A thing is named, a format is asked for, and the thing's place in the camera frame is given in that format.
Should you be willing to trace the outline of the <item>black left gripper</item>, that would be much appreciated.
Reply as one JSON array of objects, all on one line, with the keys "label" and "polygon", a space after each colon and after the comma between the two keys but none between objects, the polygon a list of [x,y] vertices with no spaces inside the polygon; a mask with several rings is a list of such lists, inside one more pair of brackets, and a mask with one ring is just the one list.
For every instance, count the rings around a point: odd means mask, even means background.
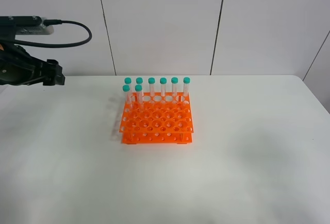
[{"label": "black left gripper", "polygon": [[65,76],[58,61],[47,59],[43,65],[41,60],[33,58],[21,46],[12,43],[21,29],[39,26],[41,23],[38,16],[1,17],[1,85],[32,85],[41,82],[44,86],[65,84]]}]

